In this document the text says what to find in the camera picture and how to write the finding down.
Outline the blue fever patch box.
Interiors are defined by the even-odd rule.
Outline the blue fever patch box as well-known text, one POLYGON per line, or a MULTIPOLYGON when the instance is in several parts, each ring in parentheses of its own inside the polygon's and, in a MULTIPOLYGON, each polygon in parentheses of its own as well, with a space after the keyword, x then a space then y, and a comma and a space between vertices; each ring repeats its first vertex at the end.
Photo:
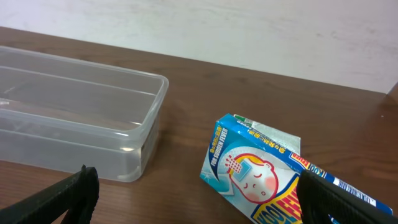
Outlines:
POLYGON ((300 138, 239 115, 216 124, 200 177, 254 223, 301 223, 300 173, 309 170, 392 214, 362 193, 300 156, 300 138))

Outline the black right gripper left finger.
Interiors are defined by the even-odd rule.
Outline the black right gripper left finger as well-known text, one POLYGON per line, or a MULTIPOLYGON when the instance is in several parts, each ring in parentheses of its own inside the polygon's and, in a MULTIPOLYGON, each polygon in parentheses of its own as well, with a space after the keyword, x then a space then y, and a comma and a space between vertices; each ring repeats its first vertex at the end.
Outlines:
POLYGON ((64 215, 62 223, 89 224, 99 199, 100 183, 95 167, 81 171, 1 209, 1 223, 52 223, 64 215))

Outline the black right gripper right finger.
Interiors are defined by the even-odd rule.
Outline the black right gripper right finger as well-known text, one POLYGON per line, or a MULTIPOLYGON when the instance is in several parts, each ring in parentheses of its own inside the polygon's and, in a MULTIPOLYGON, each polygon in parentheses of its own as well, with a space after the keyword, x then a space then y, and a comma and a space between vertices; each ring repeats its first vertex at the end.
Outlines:
POLYGON ((397 224, 397 218, 324 178, 305 170, 297 184, 297 196, 304 224, 338 223, 397 224))

